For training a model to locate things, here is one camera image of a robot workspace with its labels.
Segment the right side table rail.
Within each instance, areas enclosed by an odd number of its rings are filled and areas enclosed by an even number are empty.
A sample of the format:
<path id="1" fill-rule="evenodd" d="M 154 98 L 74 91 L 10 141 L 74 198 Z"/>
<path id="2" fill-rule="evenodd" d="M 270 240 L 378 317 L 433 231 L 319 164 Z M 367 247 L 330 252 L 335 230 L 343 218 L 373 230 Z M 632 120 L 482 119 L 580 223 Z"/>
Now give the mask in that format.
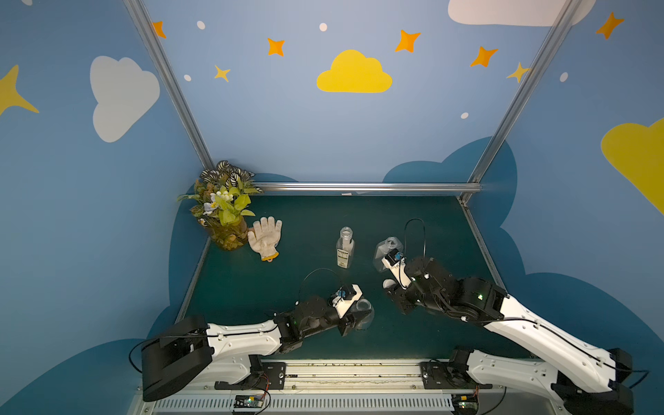
<path id="1" fill-rule="evenodd" d="M 477 223 L 472 215 L 472 212 L 470 212 L 470 209 L 467 205 L 467 202 L 470 200 L 470 193 L 461 193 L 460 197 L 458 197 L 458 202 L 461 206 L 461 209 L 463 211 L 463 215 L 468 222 L 468 225 L 470 227 L 470 230 L 477 242 L 477 245 L 480 249 L 480 252 L 482 254 L 482 257 L 484 259 L 484 262 L 489 269 L 489 272 L 491 274 L 491 277 L 493 278 L 494 282 L 496 285 L 499 287 L 506 289 L 505 283 L 503 282 L 503 279 L 501 278 L 501 275 L 496 267 L 496 263 L 493 261 L 493 258 L 490 254 L 490 251 L 485 243 L 484 238 L 482 237 L 482 234 L 480 232 L 479 227 L 477 226 Z"/>

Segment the tall clear labelled bottle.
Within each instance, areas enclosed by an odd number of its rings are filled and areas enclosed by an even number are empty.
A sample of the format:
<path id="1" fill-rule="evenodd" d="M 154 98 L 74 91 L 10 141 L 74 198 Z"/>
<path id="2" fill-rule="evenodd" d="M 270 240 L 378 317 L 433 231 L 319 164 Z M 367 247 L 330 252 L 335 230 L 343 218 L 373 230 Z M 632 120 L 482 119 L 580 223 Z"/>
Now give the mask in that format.
<path id="1" fill-rule="evenodd" d="M 354 254 L 353 230 L 344 227 L 340 230 L 340 237 L 336 244 L 336 263 L 340 268 L 349 269 Z"/>

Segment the aluminium back rail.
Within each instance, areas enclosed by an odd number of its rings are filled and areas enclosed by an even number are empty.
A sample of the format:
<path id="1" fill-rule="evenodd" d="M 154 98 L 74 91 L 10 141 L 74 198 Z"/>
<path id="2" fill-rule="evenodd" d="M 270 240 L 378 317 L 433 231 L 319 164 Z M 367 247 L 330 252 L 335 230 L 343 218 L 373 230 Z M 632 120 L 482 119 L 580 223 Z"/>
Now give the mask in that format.
<path id="1" fill-rule="evenodd" d="M 291 193 L 478 193 L 479 183 L 277 183 L 258 182 L 265 192 Z"/>

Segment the aluminium frame post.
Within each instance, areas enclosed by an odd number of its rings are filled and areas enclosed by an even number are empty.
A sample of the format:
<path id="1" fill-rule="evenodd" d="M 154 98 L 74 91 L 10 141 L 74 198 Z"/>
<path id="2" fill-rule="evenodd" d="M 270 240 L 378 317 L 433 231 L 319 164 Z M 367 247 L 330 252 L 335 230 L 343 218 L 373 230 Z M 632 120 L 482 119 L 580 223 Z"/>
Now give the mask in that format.
<path id="1" fill-rule="evenodd" d="M 469 185 L 474 187 L 480 185 L 482 178 L 496 158 L 508 134 L 515 126 L 518 117 L 522 114 L 542 76 L 565 41 L 582 3 L 581 0 L 572 0 L 565 1 L 563 4 L 560 13 L 553 22 L 553 26 L 549 29 L 545 40 L 534 57 L 531 70 L 526 73 L 525 79 L 520 83 L 508 110 L 473 169 L 468 181 Z"/>
<path id="2" fill-rule="evenodd" d="M 159 77 L 164 84 L 179 118 L 181 119 L 188 137 L 190 138 L 190 142 L 202 163 L 202 167 L 204 167 L 204 169 L 212 169 L 214 163 L 209 149 L 197 123 L 195 122 L 193 113 L 188 106 L 183 91 L 178 84 L 176 75 L 169 63 L 164 47 L 161 44 L 161 37 L 157 35 L 157 31 L 150 20 L 150 15 L 144 2 L 140 0 L 124 0 L 124 5 L 126 6 L 131 20 L 138 30 L 145 48 L 157 69 Z"/>

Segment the white bottle cap right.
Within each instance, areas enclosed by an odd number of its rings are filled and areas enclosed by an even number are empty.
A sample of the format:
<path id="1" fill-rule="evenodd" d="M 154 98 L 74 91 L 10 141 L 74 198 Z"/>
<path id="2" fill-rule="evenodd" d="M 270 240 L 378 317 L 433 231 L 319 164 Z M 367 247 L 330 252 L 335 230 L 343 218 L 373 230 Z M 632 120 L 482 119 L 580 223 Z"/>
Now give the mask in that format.
<path id="1" fill-rule="evenodd" d="M 385 279 L 382 283 L 382 287 L 387 290 L 397 285 L 397 282 L 393 279 Z"/>

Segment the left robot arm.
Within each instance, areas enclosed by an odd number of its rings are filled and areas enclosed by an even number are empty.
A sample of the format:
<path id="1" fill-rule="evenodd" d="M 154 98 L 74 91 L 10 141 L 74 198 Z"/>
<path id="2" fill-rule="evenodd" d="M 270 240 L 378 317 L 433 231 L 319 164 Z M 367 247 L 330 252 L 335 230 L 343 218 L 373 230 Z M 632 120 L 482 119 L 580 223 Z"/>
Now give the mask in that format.
<path id="1" fill-rule="evenodd" d="M 263 323 L 219 325 L 189 316 L 140 344 L 143 400 L 165 399 L 193 381 L 253 388 L 266 376 L 262 357 L 287 354 L 329 330 L 346 336 L 373 318 L 359 287 L 314 296 Z"/>

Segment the table rail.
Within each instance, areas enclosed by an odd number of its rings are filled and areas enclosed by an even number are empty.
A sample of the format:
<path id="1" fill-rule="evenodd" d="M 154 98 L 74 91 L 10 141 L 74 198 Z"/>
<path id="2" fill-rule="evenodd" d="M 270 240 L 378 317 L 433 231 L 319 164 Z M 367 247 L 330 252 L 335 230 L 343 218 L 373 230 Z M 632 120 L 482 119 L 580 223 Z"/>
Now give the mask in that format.
<path id="1" fill-rule="evenodd" d="M 178 314 L 177 314 L 177 316 L 176 316 L 175 323 L 179 323 L 179 322 L 181 322 L 181 321 L 183 320 L 183 318 L 185 318 L 185 316 L 186 316 L 186 314 L 187 314 L 187 310 L 188 310 L 188 308 L 190 307 L 190 302 L 191 302 L 191 299 L 192 299 L 192 297 L 193 297 L 193 294 L 194 294 L 194 291 L 195 291 L 196 284 L 197 284 L 198 279 L 199 279 L 199 277 L 200 277 L 200 274 L 201 274 L 201 271 L 202 271 L 203 265 L 204 265 L 204 263 L 205 263 L 205 260 L 207 259 L 207 254 L 209 253 L 210 245 L 211 245 L 211 238 L 208 238 L 208 239 L 206 240 L 205 246 L 204 246 L 204 248 L 203 248 L 203 250 L 202 250 L 202 254 L 201 254 L 201 256 L 200 256 L 200 258 L 199 258 L 199 260 L 198 260 L 198 262 L 197 262 L 197 265 L 196 265 L 196 268 L 195 268 L 195 272 L 194 272 L 194 274 L 193 274 L 193 276 L 192 276 L 192 279 L 190 280 L 190 284 L 188 285 L 188 289 L 187 289 L 187 291 L 186 291 L 186 293 L 185 293 L 185 296 L 184 296 L 183 302 L 182 302 L 181 307 L 180 307 L 180 309 L 179 309 L 179 311 L 178 311 Z"/>
<path id="2" fill-rule="evenodd" d="M 482 237 L 482 234 L 480 232 L 479 227 L 477 226 L 477 223 L 472 215 L 472 212 L 470 212 L 470 209 L 467 205 L 467 202 L 470 200 L 470 193 L 461 193 L 460 197 L 458 197 L 458 202 L 461 206 L 461 209 L 463 211 L 463 215 L 468 222 L 468 225 L 470 227 L 470 230 L 477 242 L 477 245 L 480 249 L 480 252 L 482 254 L 482 257 L 484 259 L 484 262 L 489 269 L 489 272 L 491 274 L 491 277 L 493 278 L 494 282 L 496 285 L 499 287 L 506 289 L 505 283 L 503 282 L 503 279 L 501 278 L 501 275 L 496 267 L 496 263 L 493 261 L 493 258 L 490 254 L 490 251 L 485 243 L 484 238 Z"/>

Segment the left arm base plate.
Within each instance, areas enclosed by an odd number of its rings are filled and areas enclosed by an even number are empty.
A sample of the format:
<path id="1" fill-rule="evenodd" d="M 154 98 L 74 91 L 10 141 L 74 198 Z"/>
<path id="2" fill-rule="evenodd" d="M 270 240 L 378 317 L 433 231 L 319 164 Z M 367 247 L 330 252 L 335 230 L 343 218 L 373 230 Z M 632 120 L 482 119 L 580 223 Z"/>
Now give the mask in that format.
<path id="1" fill-rule="evenodd" d="M 268 361 L 262 363 L 262 368 L 253 371 L 245 380 L 236 384 L 218 381 L 214 384 L 215 390 L 247 391 L 267 389 L 283 390 L 285 388 L 287 365 L 282 361 Z"/>

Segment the right aluminium frame post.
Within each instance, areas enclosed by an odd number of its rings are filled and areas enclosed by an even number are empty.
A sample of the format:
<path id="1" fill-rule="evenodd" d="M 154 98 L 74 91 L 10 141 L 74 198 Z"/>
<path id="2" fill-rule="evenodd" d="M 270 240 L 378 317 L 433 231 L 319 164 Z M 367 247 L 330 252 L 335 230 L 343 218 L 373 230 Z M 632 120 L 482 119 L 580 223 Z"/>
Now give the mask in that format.
<path id="1" fill-rule="evenodd" d="M 525 79 L 520 83 L 508 110 L 473 169 L 468 181 L 469 185 L 474 187 L 480 185 L 482 178 L 496 158 L 508 134 L 515 126 L 518 117 L 522 114 L 542 76 L 565 41 L 582 3 L 581 0 L 572 0 L 565 1 L 563 4 L 560 13 L 553 22 L 553 26 L 549 29 L 545 40 L 534 57 L 531 70 L 526 73 Z"/>

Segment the right circuit board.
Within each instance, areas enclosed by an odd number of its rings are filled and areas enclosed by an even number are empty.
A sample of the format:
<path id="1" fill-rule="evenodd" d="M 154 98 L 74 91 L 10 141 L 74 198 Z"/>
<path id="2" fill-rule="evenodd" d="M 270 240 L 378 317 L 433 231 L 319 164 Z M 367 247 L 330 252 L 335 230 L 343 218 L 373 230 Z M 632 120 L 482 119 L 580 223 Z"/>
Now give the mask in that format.
<path id="1" fill-rule="evenodd" d="M 455 415 L 477 415 L 479 404 L 477 396 L 468 394 L 454 394 L 451 396 L 453 413 Z"/>

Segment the round clear plastic bottle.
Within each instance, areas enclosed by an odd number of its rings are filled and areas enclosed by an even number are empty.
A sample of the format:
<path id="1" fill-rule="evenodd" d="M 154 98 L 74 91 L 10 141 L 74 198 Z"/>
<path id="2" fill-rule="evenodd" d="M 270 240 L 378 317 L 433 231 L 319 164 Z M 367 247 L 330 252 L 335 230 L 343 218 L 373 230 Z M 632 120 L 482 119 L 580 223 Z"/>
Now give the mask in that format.
<path id="1" fill-rule="evenodd" d="M 372 304 L 365 298 L 355 302 L 351 306 L 350 311 L 354 318 L 355 330 L 367 330 L 375 318 L 375 309 L 373 308 Z"/>

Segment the square clear plastic bottle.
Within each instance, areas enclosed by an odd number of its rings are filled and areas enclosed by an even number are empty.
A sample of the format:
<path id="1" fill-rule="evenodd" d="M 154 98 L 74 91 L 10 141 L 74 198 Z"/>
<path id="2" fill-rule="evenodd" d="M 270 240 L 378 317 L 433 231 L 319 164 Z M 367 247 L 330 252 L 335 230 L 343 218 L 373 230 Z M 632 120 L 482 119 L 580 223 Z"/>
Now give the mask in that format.
<path id="1" fill-rule="evenodd" d="M 392 250 L 401 250 L 402 248 L 403 244 L 397 237 L 394 236 L 388 237 L 380 242 L 376 246 L 375 257 L 373 258 L 373 266 L 375 267 L 376 271 L 378 271 L 378 273 L 383 273 L 387 269 L 383 264 L 383 259 Z"/>

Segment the left circuit board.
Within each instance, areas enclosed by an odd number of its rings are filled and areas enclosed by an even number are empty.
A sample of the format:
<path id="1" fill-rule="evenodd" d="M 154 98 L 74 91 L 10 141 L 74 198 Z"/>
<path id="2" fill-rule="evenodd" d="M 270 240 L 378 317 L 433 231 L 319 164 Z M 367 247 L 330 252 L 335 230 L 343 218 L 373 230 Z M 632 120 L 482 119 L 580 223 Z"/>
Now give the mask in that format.
<path id="1" fill-rule="evenodd" d="M 266 405 L 266 397 L 263 395 L 236 395 L 233 401 L 235 410 L 262 410 Z"/>

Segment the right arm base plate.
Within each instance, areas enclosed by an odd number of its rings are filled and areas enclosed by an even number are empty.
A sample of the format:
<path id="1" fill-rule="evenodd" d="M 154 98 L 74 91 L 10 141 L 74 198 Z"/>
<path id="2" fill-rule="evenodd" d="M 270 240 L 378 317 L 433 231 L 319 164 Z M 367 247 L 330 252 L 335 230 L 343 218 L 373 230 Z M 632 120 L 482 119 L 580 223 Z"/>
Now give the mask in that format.
<path id="1" fill-rule="evenodd" d="M 427 390 L 446 389 L 491 389 L 492 384 L 480 384 L 467 373 L 451 367 L 446 361 L 429 360 L 419 364 L 424 388 Z"/>

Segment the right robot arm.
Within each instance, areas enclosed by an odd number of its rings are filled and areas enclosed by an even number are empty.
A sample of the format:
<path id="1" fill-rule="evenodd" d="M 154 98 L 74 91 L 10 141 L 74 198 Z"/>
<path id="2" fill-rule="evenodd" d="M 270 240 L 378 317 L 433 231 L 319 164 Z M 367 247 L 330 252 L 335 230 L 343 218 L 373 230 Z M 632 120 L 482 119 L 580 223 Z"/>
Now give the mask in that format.
<path id="1" fill-rule="evenodd" d="M 445 365 L 449 383 L 499 385 L 549 399 L 568 414 L 631 414 L 634 396 L 626 379 L 632 357 L 570 335 L 533 313 L 503 288 L 477 277 L 455 278 L 435 259 L 407 261 L 392 250 L 382 263 L 392 273 L 383 288 L 405 315 L 418 307 L 501 335 L 532 359 L 456 349 Z"/>

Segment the left aluminium frame post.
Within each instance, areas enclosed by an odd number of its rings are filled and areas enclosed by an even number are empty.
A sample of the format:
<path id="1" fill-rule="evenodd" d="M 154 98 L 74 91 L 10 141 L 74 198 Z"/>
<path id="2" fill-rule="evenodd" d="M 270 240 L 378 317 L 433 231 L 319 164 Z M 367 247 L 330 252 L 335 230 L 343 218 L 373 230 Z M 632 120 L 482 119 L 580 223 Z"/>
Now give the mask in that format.
<path id="1" fill-rule="evenodd" d="M 202 167 L 204 167 L 204 169 L 212 169 L 214 163 L 209 149 L 197 123 L 195 122 L 193 113 L 188 106 L 183 91 L 178 84 L 176 75 L 169 63 L 164 47 L 161 44 L 161 37 L 157 35 L 157 31 L 150 20 L 150 15 L 144 2 L 140 0 L 124 0 L 124 5 L 126 6 L 131 20 L 138 30 L 145 48 L 157 69 L 159 77 L 164 84 L 179 118 L 181 119 L 188 137 L 190 138 L 190 142 L 202 163 Z"/>

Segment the circuit board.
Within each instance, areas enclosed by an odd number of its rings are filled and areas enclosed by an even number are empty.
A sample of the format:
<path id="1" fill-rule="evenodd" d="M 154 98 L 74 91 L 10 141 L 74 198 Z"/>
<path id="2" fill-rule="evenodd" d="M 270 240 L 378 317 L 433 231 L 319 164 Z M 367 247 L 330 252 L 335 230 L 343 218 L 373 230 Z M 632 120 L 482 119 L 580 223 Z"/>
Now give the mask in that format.
<path id="1" fill-rule="evenodd" d="M 477 396 L 468 394 L 454 394 L 451 396 L 453 413 L 455 415 L 477 415 L 479 404 Z"/>
<path id="2" fill-rule="evenodd" d="M 266 397 L 263 395 L 236 395 L 233 401 L 235 410 L 262 410 L 266 405 Z"/>

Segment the artificial potted plant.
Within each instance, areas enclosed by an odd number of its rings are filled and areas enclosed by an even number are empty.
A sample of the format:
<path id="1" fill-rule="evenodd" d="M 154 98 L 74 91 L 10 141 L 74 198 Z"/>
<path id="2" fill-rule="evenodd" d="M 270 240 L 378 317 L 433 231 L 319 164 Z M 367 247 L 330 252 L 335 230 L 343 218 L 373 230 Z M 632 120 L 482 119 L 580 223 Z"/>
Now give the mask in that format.
<path id="1" fill-rule="evenodd" d="M 202 171 L 193 191 L 180 195 L 178 201 L 193 201 L 190 213 L 209 233 L 212 242 L 224 251 L 233 251 L 247 243 L 247 217 L 251 197 L 263 192 L 254 183 L 254 173 L 222 160 L 213 169 Z"/>

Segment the left side table rail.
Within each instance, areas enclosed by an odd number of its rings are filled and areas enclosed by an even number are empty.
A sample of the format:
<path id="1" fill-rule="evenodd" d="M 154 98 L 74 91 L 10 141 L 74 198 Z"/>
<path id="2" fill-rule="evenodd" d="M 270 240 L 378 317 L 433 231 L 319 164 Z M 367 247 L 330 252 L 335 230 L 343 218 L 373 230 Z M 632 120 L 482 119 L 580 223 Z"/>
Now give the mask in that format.
<path id="1" fill-rule="evenodd" d="M 190 280 L 190 284 L 188 285 L 188 289 L 187 289 L 187 291 L 186 291 L 186 293 L 185 293 L 185 296 L 184 296 L 183 302 L 182 302 L 181 307 L 180 307 L 180 309 L 179 309 L 179 311 L 178 311 L 178 314 L 177 314 L 177 316 L 176 316 L 175 323 L 179 323 L 179 322 L 181 322 L 181 321 L 183 320 L 183 318 L 185 318 L 185 316 L 186 316 L 186 314 L 187 314 L 187 310 L 188 310 L 188 308 L 190 307 L 190 302 L 191 302 L 191 299 L 192 299 L 192 297 L 193 297 L 193 294 L 194 294 L 194 291 L 195 291 L 196 284 L 197 284 L 198 279 L 199 279 L 199 277 L 200 277 L 200 274 L 201 274 L 201 271 L 202 271 L 203 265 L 204 265 L 204 263 L 205 263 L 205 260 L 207 259 L 207 254 L 209 253 L 210 245 L 211 245 L 211 238 L 208 238 L 208 239 L 206 240 L 205 246 L 204 246 L 204 248 L 203 248 L 203 250 L 202 250 L 202 254 L 201 254 L 201 256 L 200 256 L 200 258 L 199 258 L 199 260 L 198 260 L 198 262 L 197 262 L 197 265 L 196 265 L 196 268 L 195 268 L 195 272 L 194 272 L 194 274 L 193 274 L 193 276 L 192 276 L 192 279 Z"/>

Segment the white knitted work glove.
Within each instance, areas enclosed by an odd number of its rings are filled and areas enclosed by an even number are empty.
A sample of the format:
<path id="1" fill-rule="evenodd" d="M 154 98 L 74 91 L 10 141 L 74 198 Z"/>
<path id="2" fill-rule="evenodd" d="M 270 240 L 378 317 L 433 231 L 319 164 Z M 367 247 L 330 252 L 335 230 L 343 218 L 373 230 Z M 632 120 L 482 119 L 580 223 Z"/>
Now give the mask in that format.
<path id="1" fill-rule="evenodd" d="M 254 221 L 247 232 L 247 240 L 254 252 L 257 252 L 263 262 L 272 262 L 279 253 L 277 245 L 281 240 L 283 222 L 273 216 L 261 217 Z"/>

